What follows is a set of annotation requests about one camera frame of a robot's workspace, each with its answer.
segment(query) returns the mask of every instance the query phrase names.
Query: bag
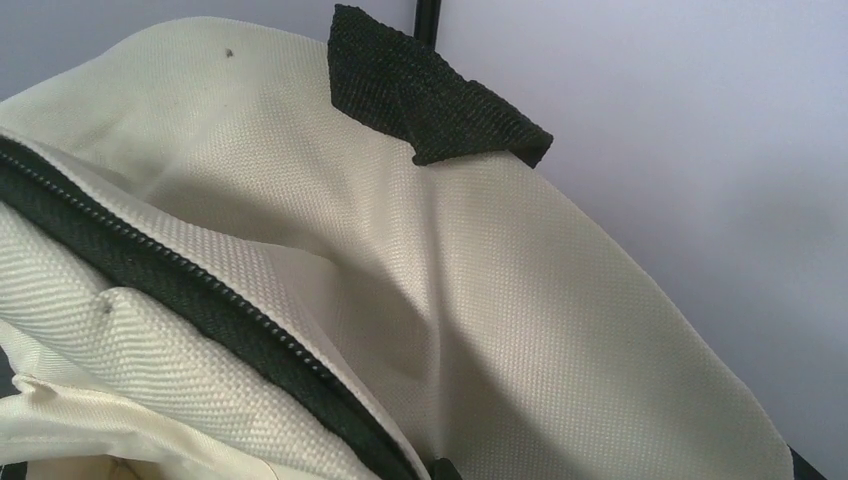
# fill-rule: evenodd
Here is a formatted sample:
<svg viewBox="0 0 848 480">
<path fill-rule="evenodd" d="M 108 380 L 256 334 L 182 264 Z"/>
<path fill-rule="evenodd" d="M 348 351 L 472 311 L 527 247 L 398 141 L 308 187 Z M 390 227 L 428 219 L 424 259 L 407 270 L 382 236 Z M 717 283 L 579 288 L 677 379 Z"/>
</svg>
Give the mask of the bag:
<svg viewBox="0 0 848 480">
<path fill-rule="evenodd" d="M 185 19 L 0 103 L 4 468 L 792 478 L 597 225 L 509 148 L 413 164 L 333 106 L 327 54 Z"/>
</svg>

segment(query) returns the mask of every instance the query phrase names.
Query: white fabric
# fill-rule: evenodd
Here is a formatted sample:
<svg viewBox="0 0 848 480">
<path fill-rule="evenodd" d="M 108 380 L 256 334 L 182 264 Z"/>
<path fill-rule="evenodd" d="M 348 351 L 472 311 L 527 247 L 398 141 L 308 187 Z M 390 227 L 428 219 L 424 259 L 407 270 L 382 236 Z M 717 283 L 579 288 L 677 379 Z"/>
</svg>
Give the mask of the white fabric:
<svg viewBox="0 0 848 480">
<path fill-rule="evenodd" d="M 750 391 L 600 228 L 507 153 L 413 166 L 408 144 L 332 107 L 325 55 L 253 25 L 170 22 L 3 102 L 0 127 L 295 334 L 422 478 L 418 456 L 451 458 L 465 480 L 792 478 Z M 196 379 L 169 376 L 173 345 L 142 325 L 179 332 L 196 362 L 226 352 L 137 292 L 77 283 L 53 303 L 47 283 L 93 273 L 50 249 L 63 259 L 21 255 L 0 271 L 0 285 L 36 292 L 8 297 L 0 318 L 82 370 L 55 382 L 96 380 L 257 458 L 368 478 L 282 392 L 266 404 L 280 402 L 267 421 L 281 430 L 255 425 L 250 440 L 186 413 L 273 414 L 234 389 L 192 405 L 165 398 L 156 385 L 180 392 Z M 126 328 L 94 338 L 115 348 L 136 332 L 133 345 L 164 360 L 123 386 L 117 357 L 66 342 L 60 328 L 110 291 L 127 298 L 117 304 L 131 312 Z M 210 362 L 218 378 L 250 377 L 235 360 Z"/>
</svg>

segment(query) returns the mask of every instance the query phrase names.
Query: zipper pull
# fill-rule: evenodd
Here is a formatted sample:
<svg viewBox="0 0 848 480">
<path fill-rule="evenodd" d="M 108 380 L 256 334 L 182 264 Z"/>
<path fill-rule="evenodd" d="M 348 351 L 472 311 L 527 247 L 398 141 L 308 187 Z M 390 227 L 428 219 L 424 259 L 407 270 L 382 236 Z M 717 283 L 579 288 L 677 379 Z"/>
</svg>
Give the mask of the zipper pull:
<svg viewBox="0 0 848 480">
<path fill-rule="evenodd" d="M 447 458 L 440 458 L 430 465 L 430 476 L 433 480 L 462 480 L 456 467 Z"/>
</svg>

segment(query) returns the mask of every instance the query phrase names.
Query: black cord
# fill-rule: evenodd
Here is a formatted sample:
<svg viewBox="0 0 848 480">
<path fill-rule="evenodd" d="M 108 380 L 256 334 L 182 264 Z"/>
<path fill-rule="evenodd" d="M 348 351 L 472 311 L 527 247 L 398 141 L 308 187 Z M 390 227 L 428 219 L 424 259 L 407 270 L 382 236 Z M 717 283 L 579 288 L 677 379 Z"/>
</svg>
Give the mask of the black cord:
<svg viewBox="0 0 848 480">
<path fill-rule="evenodd" d="M 418 0 L 415 8 L 415 33 L 413 36 L 430 48 L 436 48 L 441 0 Z"/>
</svg>

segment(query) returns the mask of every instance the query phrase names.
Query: zipper teeth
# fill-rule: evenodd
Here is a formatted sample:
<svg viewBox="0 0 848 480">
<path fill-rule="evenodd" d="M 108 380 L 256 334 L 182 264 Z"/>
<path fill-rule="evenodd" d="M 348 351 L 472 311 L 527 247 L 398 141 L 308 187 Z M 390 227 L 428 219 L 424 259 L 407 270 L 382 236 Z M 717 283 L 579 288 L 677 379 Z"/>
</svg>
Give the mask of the zipper teeth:
<svg viewBox="0 0 848 480">
<path fill-rule="evenodd" d="M 115 216 L 113 213 L 109 212 L 108 214 L 104 215 L 100 212 L 97 212 L 90 206 L 85 205 L 84 202 L 80 201 L 78 198 L 66 192 L 58 185 L 52 183 L 43 175 L 27 167 L 23 164 L 23 162 L 20 162 L 14 157 L 11 157 L 4 152 L 0 152 L 0 157 L 5 159 L 7 162 L 11 163 L 12 166 L 14 166 L 22 174 L 26 175 L 31 180 L 37 182 L 38 184 L 49 190 L 51 193 L 58 195 L 68 204 L 70 204 L 80 212 L 84 213 L 86 216 L 93 219 L 95 222 L 105 226 L 112 232 L 122 237 L 136 242 L 144 248 L 161 256 L 162 258 L 167 259 L 171 264 L 177 266 L 184 272 L 206 283 L 213 292 L 224 296 L 224 298 L 226 298 L 230 304 L 238 308 L 242 313 L 248 315 L 254 322 L 262 325 L 262 327 L 267 332 L 273 335 L 280 343 L 285 346 L 286 350 L 291 352 L 291 354 L 295 357 L 299 358 L 304 365 L 309 367 L 309 369 L 314 374 L 316 374 L 322 382 L 330 386 L 335 393 L 343 397 L 353 397 L 353 393 L 350 392 L 347 387 L 345 387 L 344 384 L 342 384 L 341 381 L 336 378 L 336 376 L 332 372 L 330 372 L 329 369 L 327 369 L 326 366 L 324 366 L 318 359 L 316 359 L 315 356 L 312 355 L 312 353 L 309 352 L 309 350 L 307 350 L 303 345 L 301 345 L 301 343 L 298 342 L 291 334 L 289 334 L 284 328 L 274 323 L 267 315 L 259 311 L 259 309 L 250 304 L 250 302 L 245 300 L 240 294 L 234 292 L 231 288 L 224 285 L 223 282 L 215 278 L 215 276 L 204 270 L 202 267 L 189 261 L 182 255 L 174 252 L 165 245 L 162 245 L 156 240 L 145 235 L 135 227 L 117 218 L 117 216 Z"/>
</svg>

